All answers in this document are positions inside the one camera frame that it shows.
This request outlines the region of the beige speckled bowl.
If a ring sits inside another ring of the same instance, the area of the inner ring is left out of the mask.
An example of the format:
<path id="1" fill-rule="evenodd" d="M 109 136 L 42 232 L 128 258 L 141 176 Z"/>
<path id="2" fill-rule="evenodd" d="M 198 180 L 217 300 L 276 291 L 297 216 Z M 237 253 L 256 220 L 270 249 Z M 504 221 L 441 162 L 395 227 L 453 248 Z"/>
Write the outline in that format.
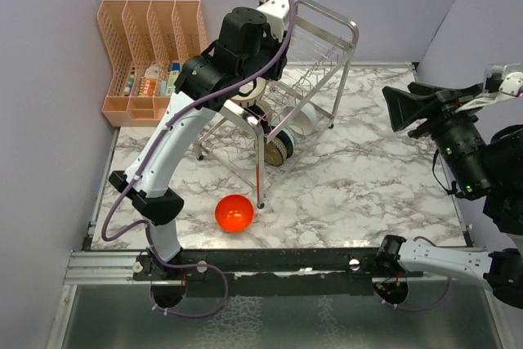
<path id="1" fill-rule="evenodd" d="M 239 92 L 230 98 L 232 102 L 242 108 L 248 108 L 255 105 L 265 94 L 267 81 L 264 78 L 243 85 Z"/>

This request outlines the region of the white bowl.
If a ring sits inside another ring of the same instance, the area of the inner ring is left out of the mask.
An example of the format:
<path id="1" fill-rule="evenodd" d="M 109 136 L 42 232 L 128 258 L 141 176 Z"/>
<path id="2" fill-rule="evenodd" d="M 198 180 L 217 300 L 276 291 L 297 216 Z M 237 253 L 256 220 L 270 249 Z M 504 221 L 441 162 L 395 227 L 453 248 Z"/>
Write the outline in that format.
<path id="1" fill-rule="evenodd" d="M 314 133 L 320 124 L 318 114 L 312 111 L 300 111 L 290 123 L 291 129 L 302 136 L 309 136 Z"/>

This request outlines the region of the dark patterned cream-inside bowl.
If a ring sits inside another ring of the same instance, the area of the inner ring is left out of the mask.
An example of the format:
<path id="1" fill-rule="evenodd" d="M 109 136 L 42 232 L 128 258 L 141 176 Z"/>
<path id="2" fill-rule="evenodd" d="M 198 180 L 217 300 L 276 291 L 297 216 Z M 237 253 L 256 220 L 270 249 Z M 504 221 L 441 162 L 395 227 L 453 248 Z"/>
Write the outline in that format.
<path id="1" fill-rule="evenodd" d="M 293 133 L 285 128 L 270 141 L 264 148 L 264 160 L 274 167 L 282 166 L 295 150 Z"/>

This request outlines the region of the red bowl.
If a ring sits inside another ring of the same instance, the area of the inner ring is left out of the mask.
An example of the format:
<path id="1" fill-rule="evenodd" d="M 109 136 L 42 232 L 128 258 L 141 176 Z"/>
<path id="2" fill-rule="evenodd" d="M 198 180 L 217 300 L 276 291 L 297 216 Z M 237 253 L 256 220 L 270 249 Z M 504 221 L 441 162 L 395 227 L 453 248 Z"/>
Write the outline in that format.
<path id="1" fill-rule="evenodd" d="M 227 232 L 246 230 L 254 218 L 253 203 L 244 195 L 232 194 L 216 205 L 214 217 L 218 226 Z"/>

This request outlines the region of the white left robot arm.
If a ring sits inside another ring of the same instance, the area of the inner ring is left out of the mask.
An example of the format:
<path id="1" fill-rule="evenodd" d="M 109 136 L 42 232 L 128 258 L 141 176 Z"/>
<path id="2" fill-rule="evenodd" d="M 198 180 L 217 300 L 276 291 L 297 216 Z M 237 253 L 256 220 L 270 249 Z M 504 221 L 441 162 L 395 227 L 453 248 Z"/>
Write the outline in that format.
<path id="1" fill-rule="evenodd" d="M 241 87 L 258 78 L 280 79 L 296 12 L 293 0 L 259 0 L 256 8 L 226 14 L 219 36 L 185 62 L 168 107 L 135 161 L 110 174 L 109 183 L 131 200 L 154 250 L 152 269 L 171 279 L 181 267 L 175 219 L 184 200 L 170 186 L 198 134 Z"/>

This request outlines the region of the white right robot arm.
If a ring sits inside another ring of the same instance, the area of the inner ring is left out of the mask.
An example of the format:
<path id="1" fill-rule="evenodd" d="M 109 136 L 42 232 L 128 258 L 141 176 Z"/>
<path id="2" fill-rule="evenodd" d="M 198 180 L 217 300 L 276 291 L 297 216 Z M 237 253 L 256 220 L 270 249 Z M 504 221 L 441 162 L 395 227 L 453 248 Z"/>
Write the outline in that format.
<path id="1" fill-rule="evenodd" d="M 496 64 L 483 83 L 462 89 L 410 83 L 385 86 L 391 128 L 409 137 L 431 138 L 454 176 L 447 194 L 484 201 L 483 213 L 515 244 L 495 252 L 467 252 L 422 244 L 398 235 L 384 237 L 375 266 L 385 276 L 427 272 L 489 290 L 495 298 L 522 307 L 522 126 L 508 126 L 485 142 L 477 112 L 522 97 L 522 65 Z M 415 129 L 410 125 L 417 123 Z"/>

